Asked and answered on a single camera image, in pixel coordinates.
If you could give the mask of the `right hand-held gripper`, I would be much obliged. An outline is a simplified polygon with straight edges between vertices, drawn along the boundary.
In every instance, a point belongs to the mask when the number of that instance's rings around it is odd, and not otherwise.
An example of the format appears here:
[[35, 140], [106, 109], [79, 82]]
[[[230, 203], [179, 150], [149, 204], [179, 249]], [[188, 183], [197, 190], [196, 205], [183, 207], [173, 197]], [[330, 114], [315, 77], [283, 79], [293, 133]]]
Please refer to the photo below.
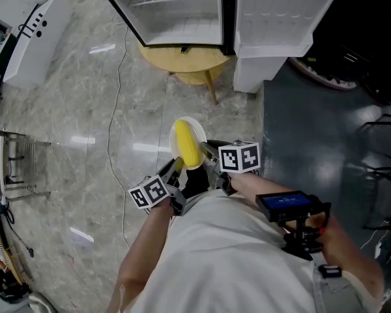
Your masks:
[[246, 173], [258, 170], [261, 165], [260, 147], [258, 142], [222, 140], [207, 140], [200, 143], [201, 152], [217, 169], [217, 186], [227, 196], [236, 193], [231, 186], [230, 173]]

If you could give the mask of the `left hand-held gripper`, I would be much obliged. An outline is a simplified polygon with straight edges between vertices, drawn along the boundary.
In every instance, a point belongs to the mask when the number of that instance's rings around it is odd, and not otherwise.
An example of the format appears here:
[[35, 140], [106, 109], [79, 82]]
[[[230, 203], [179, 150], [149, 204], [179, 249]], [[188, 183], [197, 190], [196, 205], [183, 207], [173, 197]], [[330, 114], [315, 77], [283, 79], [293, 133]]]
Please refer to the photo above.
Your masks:
[[178, 169], [177, 159], [171, 159], [156, 175], [146, 178], [128, 193], [138, 209], [152, 209], [169, 198], [175, 215], [183, 215], [186, 198], [179, 188], [183, 187], [184, 170]]

